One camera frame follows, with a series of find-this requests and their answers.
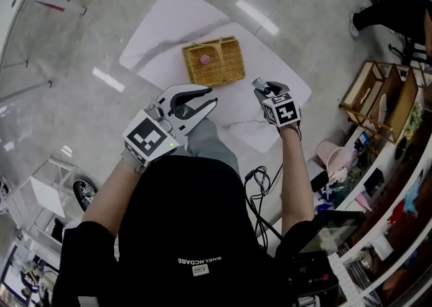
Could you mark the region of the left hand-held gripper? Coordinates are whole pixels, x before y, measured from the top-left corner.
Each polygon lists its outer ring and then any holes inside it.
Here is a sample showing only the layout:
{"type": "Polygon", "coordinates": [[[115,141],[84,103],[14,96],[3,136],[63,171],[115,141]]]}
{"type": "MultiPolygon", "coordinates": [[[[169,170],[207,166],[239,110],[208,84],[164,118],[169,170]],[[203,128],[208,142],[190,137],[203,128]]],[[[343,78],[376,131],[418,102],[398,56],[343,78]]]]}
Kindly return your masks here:
{"type": "Polygon", "coordinates": [[[149,163],[168,155],[185,143],[185,137],[217,106],[217,98],[197,108],[187,102],[213,89],[199,84],[178,84],[163,91],[156,102],[140,110],[122,134],[125,149],[138,163],[149,163]]]}

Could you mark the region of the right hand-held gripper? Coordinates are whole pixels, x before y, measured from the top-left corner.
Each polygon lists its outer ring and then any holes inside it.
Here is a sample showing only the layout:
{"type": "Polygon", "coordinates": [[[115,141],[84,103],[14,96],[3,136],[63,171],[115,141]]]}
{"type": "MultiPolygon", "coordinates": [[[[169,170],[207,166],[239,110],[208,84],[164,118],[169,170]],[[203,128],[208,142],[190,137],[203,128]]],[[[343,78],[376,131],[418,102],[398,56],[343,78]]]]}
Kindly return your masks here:
{"type": "Polygon", "coordinates": [[[290,88],[282,83],[268,81],[264,89],[254,89],[269,123],[278,128],[300,121],[300,108],[290,96],[290,88]]]}

